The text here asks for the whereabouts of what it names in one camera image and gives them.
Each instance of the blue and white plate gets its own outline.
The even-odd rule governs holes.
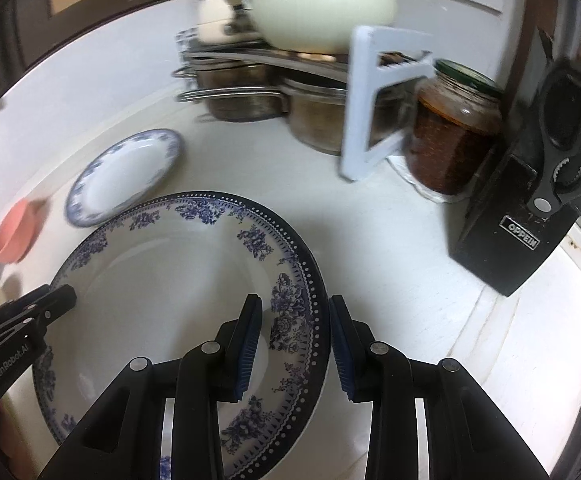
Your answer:
[[[66,218],[77,227],[100,224],[137,203],[173,166],[182,138],[148,130],[113,144],[77,178],[66,199]]]
[[[236,319],[249,293],[262,298],[264,321],[248,391],[219,406],[226,478],[260,478],[307,425],[330,352],[327,295],[305,243],[269,209],[217,192],[138,205],[81,243],[52,286],[64,283],[77,306],[49,326],[48,350],[33,367],[59,443],[131,359],[181,357]]]

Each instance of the white rack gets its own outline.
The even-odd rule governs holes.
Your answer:
[[[405,126],[368,149],[377,93],[382,88],[421,77],[433,77],[433,36],[416,30],[362,25],[350,44],[348,92],[339,172],[349,180],[368,176],[388,155],[401,149],[411,133]],[[419,61],[379,66],[386,52],[421,52]]]

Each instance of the pot handle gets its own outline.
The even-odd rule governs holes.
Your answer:
[[[190,70],[190,68],[187,66],[185,66],[183,68],[178,68],[173,73],[171,73],[171,76],[177,77],[177,78],[185,78],[185,77],[195,78],[195,79],[197,78],[197,74],[192,72]]]
[[[180,103],[190,101],[200,101],[202,99],[226,99],[230,97],[248,97],[253,95],[264,95],[278,97],[282,100],[282,111],[288,112],[288,100],[285,94],[274,86],[233,86],[228,88],[206,88],[203,90],[193,90],[184,92],[175,98]]]

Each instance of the metal screw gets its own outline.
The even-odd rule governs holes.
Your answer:
[[[206,341],[202,345],[202,352],[205,354],[216,354],[221,349],[221,345],[217,341]]]
[[[148,366],[148,360],[145,357],[135,357],[130,362],[130,369],[134,372],[140,372]]]
[[[382,343],[381,341],[375,341],[372,345],[370,345],[370,351],[373,354],[377,355],[384,355],[387,354],[389,350],[389,346],[386,343]]]
[[[444,367],[445,370],[448,370],[448,372],[456,372],[459,370],[459,368],[461,368],[459,361],[453,358],[444,359],[441,362],[441,365]]]
[[[550,213],[553,209],[553,207],[550,205],[550,202],[548,202],[548,200],[545,198],[536,198],[533,203],[535,204],[535,207],[539,209],[539,211],[544,213]]]

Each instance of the plate rim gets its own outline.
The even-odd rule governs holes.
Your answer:
[[[145,134],[152,134],[152,133],[163,133],[166,134],[170,137],[170,140],[176,140],[177,141],[177,154],[175,156],[173,156],[172,158],[170,158],[170,160],[168,158],[165,158],[165,162],[166,164],[164,165],[164,174],[157,179],[157,181],[155,181],[154,183],[152,183],[150,186],[148,186],[146,188],[146,190],[144,190],[140,196],[138,197],[131,197],[130,199],[126,200],[125,202],[119,204],[116,208],[114,208],[113,210],[117,210],[119,208],[122,208],[121,210],[119,210],[118,212],[113,213],[112,216],[108,215],[104,215],[103,218],[100,219],[93,219],[92,221],[88,221],[86,219],[80,219],[77,216],[75,216],[75,214],[70,210],[69,208],[69,204],[73,201],[73,198],[75,196],[75,189],[77,189],[77,186],[79,186],[79,184],[81,184],[81,182],[83,181],[83,179],[85,179],[87,176],[90,176],[91,174],[96,173],[97,171],[97,167],[94,168],[93,171],[89,170],[91,169],[92,165],[99,162],[101,158],[103,158],[106,155],[109,155],[110,153],[114,153],[116,150],[115,148],[118,147],[120,144],[124,144],[125,142],[132,140],[134,137],[137,136],[142,136]],[[115,142],[114,144],[111,144],[108,148],[106,148],[105,150],[103,150],[99,155],[97,155],[96,157],[93,158],[93,160],[91,160],[90,162],[88,162],[88,164],[86,165],[86,167],[81,171],[81,173],[79,173],[79,175],[77,176],[77,178],[75,179],[75,181],[73,182],[73,185],[70,187],[70,190],[68,191],[68,195],[66,196],[66,200],[64,202],[64,216],[66,217],[66,220],[68,220],[68,222],[72,225],[74,225],[75,227],[93,227],[95,225],[99,225],[103,222],[107,222],[112,218],[115,218],[117,215],[123,213],[126,211],[126,209],[132,204],[137,202],[138,200],[142,200],[142,198],[145,197],[145,195],[155,186],[157,186],[163,179],[165,179],[165,177],[168,176],[168,173],[170,172],[170,170],[173,168],[175,162],[177,162],[177,160],[179,159],[180,155],[182,154],[182,150],[183,150],[183,146],[184,146],[184,140],[182,139],[182,136],[180,136],[179,133],[175,132],[174,130],[171,130],[169,128],[151,128],[148,130],[144,130],[142,132],[137,132],[136,134],[132,134],[131,136],[125,137],[124,139],[118,140],[117,142]]]
[[[143,208],[158,204],[158,203],[168,203],[169,201],[173,200],[180,200],[186,198],[196,198],[196,199],[216,199],[216,200],[226,200],[227,202],[234,201],[240,202],[245,206],[245,208],[251,210],[253,214],[260,215],[262,217],[267,216],[268,219],[265,220],[269,224],[278,224],[278,232],[287,246],[295,251],[296,254],[300,256],[299,260],[301,260],[301,267],[303,267],[302,273],[305,274],[306,272],[311,273],[311,279],[313,283],[311,284],[315,290],[308,290],[308,294],[310,295],[310,301],[314,301],[317,303],[319,308],[319,317],[321,321],[319,322],[318,329],[320,330],[317,337],[321,336],[323,339],[321,343],[323,345],[322,352],[319,352],[318,358],[315,359],[315,364],[311,364],[310,368],[310,381],[315,384],[312,388],[307,388],[307,393],[301,392],[301,389],[298,391],[297,395],[292,399],[291,408],[288,412],[288,417],[285,420],[284,424],[288,424],[290,419],[293,420],[291,424],[291,428],[283,429],[280,425],[279,429],[276,430],[274,436],[263,446],[262,450],[260,450],[256,457],[256,462],[251,461],[245,463],[241,468],[236,468],[235,472],[229,477],[229,479],[240,479],[240,480],[254,480],[262,478],[264,475],[268,474],[277,464],[279,464],[292,450],[295,444],[299,441],[302,433],[304,433],[305,429],[307,428],[310,420],[315,414],[315,410],[317,409],[318,401],[321,397],[321,393],[323,392],[327,371],[329,367],[330,361],[330,354],[331,354],[331,336],[330,336],[330,307],[329,307],[329,297],[325,288],[325,283],[323,282],[323,276],[321,275],[321,271],[317,265],[317,261],[313,256],[312,252],[306,245],[305,241],[301,238],[301,236],[296,232],[289,224],[286,222],[281,216],[277,215],[274,211],[255,202],[254,200],[250,200],[248,198],[232,194],[232,193],[224,193],[219,191],[186,191],[186,192],[179,192],[179,193],[172,193],[168,195],[163,195],[158,198],[149,200],[147,202],[140,203],[132,208],[124,210],[117,215],[113,216],[106,222],[104,222],[101,226],[99,226],[95,231],[91,232],[81,243],[67,256],[65,261],[59,267],[58,271],[56,272],[53,280],[51,281],[51,288],[57,285],[57,282],[62,278],[62,273],[64,271],[65,266],[68,262],[72,259],[75,253],[81,250],[93,237],[96,237],[100,232],[104,232],[109,226],[119,221],[121,216],[129,216],[134,212],[137,212]],[[314,330],[311,333],[311,337],[315,337]],[[54,420],[54,414],[51,413],[50,410],[50,403],[46,402],[45,398],[43,397],[42,393],[40,392],[42,378],[40,377],[40,363],[42,359],[46,355],[44,352],[34,363],[32,366],[32,378],[33,378],[33,387],[35,390],[35,395],[38,402],[38,407],[40,412],[42,412],[42,416],[44,418],[44,422],[48,427],[48,430],[52,434],[55,441],[61,445],[63,440],[59,436],[59,432],[56,430],[55,426],[58,427],[56,421]],[[300,397],[304,399],[301,402],[301,405],[298,406]]]

